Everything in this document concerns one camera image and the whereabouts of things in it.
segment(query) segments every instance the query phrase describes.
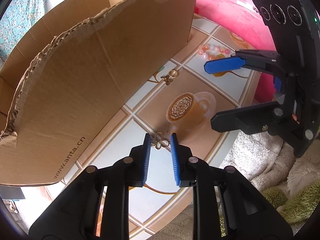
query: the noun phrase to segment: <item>blue floral fabric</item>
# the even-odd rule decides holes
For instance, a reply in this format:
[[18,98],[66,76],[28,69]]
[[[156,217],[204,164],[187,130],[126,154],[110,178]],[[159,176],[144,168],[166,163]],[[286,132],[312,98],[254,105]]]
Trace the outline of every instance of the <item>blue floral fabric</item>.
[[45,14],[46,0],[12,0],[0,20],[0,58],[5,61],[23,35]]

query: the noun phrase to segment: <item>camera lens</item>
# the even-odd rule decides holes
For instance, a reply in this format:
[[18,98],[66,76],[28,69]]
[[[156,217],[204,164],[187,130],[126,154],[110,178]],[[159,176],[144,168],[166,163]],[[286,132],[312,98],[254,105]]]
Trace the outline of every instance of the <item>camera lens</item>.
[[290,20],[295,25],[300,26],[302,24],[302,18],[301,18],[299,11],[295,7],[293,7],[292,5],[288,6],[288,14],[289,14]]
[[276,4],[270,5],[270,11],[272,13],[272,16],[279,24],[285,24],[286,19],[285,15],[283,13],[283,10]]
[[269,14],[269,12],[267,11],[266,8],[261,7],[260,8],[260,13],[263,16],[263,18],[265,18],[267,21],[270,21],[270,14]]

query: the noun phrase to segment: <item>latte art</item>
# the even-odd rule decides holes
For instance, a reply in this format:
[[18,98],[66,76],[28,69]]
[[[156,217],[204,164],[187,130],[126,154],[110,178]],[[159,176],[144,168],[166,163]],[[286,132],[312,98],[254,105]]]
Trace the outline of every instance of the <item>latte art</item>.
[[183,95],[171,106],[168,117],[173,121],[177,121],[182,118],[191,108],[193,100],[192,96]]

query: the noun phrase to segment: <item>coffee cup image on tile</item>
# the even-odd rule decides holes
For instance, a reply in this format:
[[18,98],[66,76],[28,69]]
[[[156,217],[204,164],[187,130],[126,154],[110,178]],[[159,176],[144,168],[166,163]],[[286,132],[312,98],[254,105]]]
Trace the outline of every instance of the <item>coffee cup image on tile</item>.
[[180,142],[196,139],[210,126],[215,114],[216,99],[209,92],[183,93],[168,106],[166,120],[170,123],[170,133],[176,133]]

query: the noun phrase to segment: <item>table surface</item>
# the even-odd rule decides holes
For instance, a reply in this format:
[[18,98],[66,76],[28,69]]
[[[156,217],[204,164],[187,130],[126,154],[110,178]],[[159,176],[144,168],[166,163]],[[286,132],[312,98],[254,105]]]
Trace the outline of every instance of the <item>table surface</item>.
[[[169,123],[165,111],[170,102],[185,92],[209,92],[214,95],[216,111],[248,106],[253,100],[260,73],[248,69],[235,70],[214,77],[204,72],[205,59],[197,54],[199,45],[209,44],[229,49],[253,49],[247,42],[222,26],[194,15],[191,40],[159,69],[116,113],[110,122],[82,153],[64,180],[47,186],[54,199],[86,166],[111,166],[127,156],[132,147],[141,145],[145,133],[162,132],[169,139]],[[209,51],[216,56],[219,52]],[[175,69],[179,76],[169,86],[161,76]],[[217,133],[206,127],[199,136],[185,143],[193,155],[218,167],[230,150],[238,131]],[[151,148],[146,187],[129,191],[130,237],[145,240],[167,225],[192,201],[190,188],[178,188],[172,170],[170,147]]]

